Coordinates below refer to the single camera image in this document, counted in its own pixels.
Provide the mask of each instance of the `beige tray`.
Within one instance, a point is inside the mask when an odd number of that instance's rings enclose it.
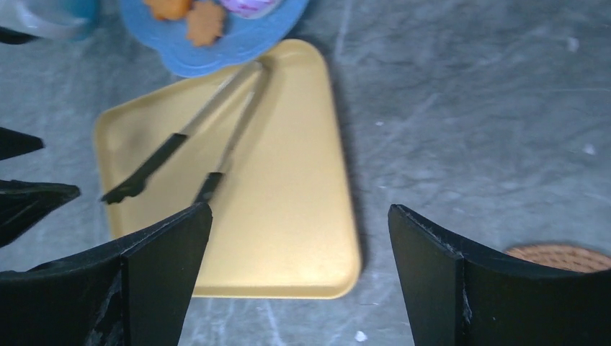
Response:
[[[326,65],[286,40],[263,59],[268,90],[211,203],[213,229],[194,296],[336,298],[361,259]],[[95,128],[108,191],[198,111],[237,67],[188,79],[103,113]],[[107,206],[113,238],[186,208],[213,169],[247,87],[218,110],[135,198]]]

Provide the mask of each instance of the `scalloped blue plate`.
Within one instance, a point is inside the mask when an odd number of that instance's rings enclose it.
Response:
[[[295,26],[309,0],[284,0],[261,19],[228,14],[225,36],[212,47],[195,48],[185,36],[187,23],[159,21],[143,0],[120,0],[123,22],[136,40],[159,52],[174,74],[198,77],[251,61],[274,47]]]

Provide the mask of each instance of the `orange food item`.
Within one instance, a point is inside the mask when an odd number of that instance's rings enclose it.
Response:
[[[144,0],[158,20],[178,20],[187,15],[193,0]]]
[[[211,0],[196,1],[187,14],[187,39],[195,47],[212,45],[223,36],[226,16],[225,9]]]

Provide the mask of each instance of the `tongs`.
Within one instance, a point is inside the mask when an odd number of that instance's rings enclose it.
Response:
[[[252,61],[246,64],[240,71],[227,79],[216,90],[215,94],[205,103],[197,114],[179,132],[172,133],[166,141],[126,180],[120,183],[102,197],[102,201],[107,204],[120,203],[126,197],[135,197],[144,191],[146,181],[163,166],[166,161],[174,154],[178,148],[191,136],[193,136],[204,120],[212,115],[219,105],[223,104],[227,98],[235,92],[252,74],[259,72],[254,86],[246,97],[246,104],[240,114],[237,124],[223,149],[223,153],[217,163],[214,172],[206,177],[200,191],[195,197],[194,203],[208,203],[214,191],[223,179],[224,174],[231,166],[231,154],[239,142],[244,130],[246,129],[255,109],[259,104],[260,98],[265,90],[269,79],[269,71],[260,61]]]

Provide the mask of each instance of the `woven brown mat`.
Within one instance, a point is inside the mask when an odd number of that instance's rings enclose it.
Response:
[[[528,262],[574,272],[599,272],[611,269],[611,257],[571,245],[527,245],[512,247],[505,253]]]

